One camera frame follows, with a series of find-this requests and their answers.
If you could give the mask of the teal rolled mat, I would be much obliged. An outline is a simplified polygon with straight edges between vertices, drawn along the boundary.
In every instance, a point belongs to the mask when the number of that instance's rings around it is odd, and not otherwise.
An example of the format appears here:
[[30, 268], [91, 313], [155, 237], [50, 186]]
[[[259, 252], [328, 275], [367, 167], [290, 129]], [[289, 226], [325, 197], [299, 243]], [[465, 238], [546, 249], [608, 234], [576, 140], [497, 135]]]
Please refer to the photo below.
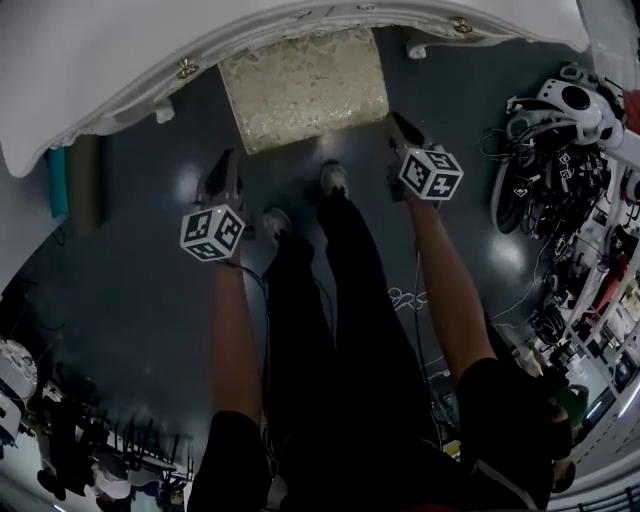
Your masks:
[[46, 154], [48, 167], [49, 206], [53, 218], [68, 214], [66, 186], [65, 148], [49, 150]]

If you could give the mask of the olive rolled mat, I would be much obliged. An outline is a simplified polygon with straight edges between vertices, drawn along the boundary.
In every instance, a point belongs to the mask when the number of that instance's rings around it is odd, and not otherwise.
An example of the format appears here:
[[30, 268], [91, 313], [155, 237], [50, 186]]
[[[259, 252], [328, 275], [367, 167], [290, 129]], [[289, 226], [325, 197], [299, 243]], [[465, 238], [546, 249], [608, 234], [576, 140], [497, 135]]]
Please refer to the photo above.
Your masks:
[[69, 222], [78, 236], [88, 236], [103, 222], [102, 138], [82, 135], [65, 150]]

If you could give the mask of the group of dark chairs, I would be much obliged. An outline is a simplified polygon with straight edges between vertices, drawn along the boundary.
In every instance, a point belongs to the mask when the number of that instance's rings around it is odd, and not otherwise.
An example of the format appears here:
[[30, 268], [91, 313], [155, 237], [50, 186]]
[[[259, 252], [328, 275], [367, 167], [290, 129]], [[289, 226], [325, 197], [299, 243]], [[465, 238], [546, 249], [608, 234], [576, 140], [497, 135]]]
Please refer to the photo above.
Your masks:
[[190, 438], [164, 438], [153, 421], [112, 425], [105, 416], [93, 416], [81, 425], [79, 443], [88, 451], [90, 482], [99, 497], [120, 502], [145, 493], [163, 510], [186, 503], [195, 474]]

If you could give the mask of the cream floral upholstered stool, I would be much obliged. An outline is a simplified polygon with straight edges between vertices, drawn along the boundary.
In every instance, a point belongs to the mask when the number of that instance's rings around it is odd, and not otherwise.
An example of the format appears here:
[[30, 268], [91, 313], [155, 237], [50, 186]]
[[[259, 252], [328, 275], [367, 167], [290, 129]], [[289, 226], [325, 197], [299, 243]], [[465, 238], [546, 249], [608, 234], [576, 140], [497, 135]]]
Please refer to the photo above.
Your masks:
[[245, 50], [222, 61], [219, 70], [250, 155], [377, 122], [389, 112], [370, 28]]

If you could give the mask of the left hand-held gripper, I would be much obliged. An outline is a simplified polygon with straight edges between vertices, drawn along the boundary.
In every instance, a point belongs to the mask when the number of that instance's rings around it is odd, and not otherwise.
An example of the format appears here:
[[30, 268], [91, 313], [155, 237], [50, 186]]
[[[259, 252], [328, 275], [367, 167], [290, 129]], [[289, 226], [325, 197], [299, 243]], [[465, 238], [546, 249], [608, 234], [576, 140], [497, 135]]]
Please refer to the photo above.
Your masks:
[[240, 200], [239, 153], [225, 149], [198, 184], [197, 199], [211, 200], [223, 192], [224, 202], [194, 201], [183, 216], [180, 247], [200, 262], [230, 259], [242, 241], [253, 239], [253, 223]]

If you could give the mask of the person's right forearm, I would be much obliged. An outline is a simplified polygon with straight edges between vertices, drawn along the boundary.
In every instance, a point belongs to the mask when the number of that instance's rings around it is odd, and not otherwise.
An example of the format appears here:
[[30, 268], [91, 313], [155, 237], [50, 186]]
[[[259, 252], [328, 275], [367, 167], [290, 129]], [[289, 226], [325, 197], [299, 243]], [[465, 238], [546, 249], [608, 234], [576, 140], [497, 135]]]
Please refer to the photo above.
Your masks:
[[406, 195], [433, 325], [454, 383], [493, 359], [480, 298], [433, 204]]

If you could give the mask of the green round object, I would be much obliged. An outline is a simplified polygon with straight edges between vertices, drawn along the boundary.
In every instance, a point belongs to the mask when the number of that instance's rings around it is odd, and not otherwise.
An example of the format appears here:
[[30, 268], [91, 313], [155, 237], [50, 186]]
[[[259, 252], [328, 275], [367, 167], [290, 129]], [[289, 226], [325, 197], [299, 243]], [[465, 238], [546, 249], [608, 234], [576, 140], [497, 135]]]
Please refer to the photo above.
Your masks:
[[552, 405], [552, 421], [567, 421], [572, 430], [579, 427], [586, 416], [589, 405], [589, 389], [584, 385], [570, 384], [553, 394], [549, 402]]

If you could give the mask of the person's black clothed body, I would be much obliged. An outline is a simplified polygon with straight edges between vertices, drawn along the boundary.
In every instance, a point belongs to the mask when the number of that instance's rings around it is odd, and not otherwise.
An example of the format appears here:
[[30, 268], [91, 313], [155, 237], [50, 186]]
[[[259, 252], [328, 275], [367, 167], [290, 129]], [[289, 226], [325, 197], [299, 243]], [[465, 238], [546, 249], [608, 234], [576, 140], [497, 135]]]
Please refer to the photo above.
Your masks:
[[543, 510], [553, 488], [548, 414], [495, 354], [454, 383], [461, 456], [437, 445], [431, 401], [358, 208], [324, 196], [318, 220], [337, 292], [330, 329], [313, 246], [283, 236], [268, 270], [271, 361], [262, 417], [214, 410], [187, 512], [262, 512], [271, 487], [260, 428], [286, 485], [281, 512]]

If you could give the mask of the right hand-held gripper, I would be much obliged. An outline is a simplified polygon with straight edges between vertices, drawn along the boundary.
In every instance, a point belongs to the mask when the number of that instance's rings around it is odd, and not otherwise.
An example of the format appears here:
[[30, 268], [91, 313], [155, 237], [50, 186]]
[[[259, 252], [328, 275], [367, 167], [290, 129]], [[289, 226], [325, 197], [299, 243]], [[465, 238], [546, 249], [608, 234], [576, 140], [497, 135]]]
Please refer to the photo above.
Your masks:
[[401, 201], [409, 192], [423, 201], [449, 201], [464, 176], [454, 155], [440, 144], [425, 148], [426, 137], [419, 128], [399, 112], [389, 116], [396, 146], [387, 172], [392, 200]]

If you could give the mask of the patterned round lampshade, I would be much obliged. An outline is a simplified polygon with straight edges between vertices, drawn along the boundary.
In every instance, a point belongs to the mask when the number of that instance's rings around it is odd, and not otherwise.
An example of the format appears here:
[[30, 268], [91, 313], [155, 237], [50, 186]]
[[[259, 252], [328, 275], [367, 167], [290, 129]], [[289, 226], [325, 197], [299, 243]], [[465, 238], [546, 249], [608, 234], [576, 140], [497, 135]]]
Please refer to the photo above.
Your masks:
[[37, 383], [38, 370], [31, 353], [15, 340], [0, 337], [0, 394], [27, 400]]

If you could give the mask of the white ornate dressing table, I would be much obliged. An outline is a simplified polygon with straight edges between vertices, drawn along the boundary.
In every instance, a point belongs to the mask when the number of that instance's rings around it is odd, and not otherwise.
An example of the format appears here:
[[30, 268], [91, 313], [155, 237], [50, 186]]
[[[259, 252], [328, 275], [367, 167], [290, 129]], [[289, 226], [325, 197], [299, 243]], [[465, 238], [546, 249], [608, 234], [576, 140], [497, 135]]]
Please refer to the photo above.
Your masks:
[[120, 130], [122, 112], [187, 82], [187, 65], [367, 25], [463, 43], [590, 44], [578, 0], [0, 0], [3, 163], [22, 178], [51, 148]]

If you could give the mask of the white headset helmet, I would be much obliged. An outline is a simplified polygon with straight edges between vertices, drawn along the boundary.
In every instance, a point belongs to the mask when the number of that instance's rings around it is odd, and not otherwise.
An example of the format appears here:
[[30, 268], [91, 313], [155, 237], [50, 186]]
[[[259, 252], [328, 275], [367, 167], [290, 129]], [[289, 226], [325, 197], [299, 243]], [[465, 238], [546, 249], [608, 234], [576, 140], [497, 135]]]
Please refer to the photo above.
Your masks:
[[577, 145], [618, 149], [626, 132], [621, 93], [609, 80], [571, 62], [563, 64], [557, 78], [546, 80], [535, 97], [510, 98], [506, 114], [508, 137], [514, 140], [557, 129]]

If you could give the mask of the person's left forearm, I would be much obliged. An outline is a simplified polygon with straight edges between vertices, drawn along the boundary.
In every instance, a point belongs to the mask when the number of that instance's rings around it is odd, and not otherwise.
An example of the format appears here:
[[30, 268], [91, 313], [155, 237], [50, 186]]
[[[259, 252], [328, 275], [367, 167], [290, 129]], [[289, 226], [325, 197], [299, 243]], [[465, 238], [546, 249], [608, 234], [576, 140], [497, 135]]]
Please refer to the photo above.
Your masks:
[[212, 381], [214, 410], [262, 417], [261, 373], [243, 270], [236, 262], [215, 268], [212, 286]]

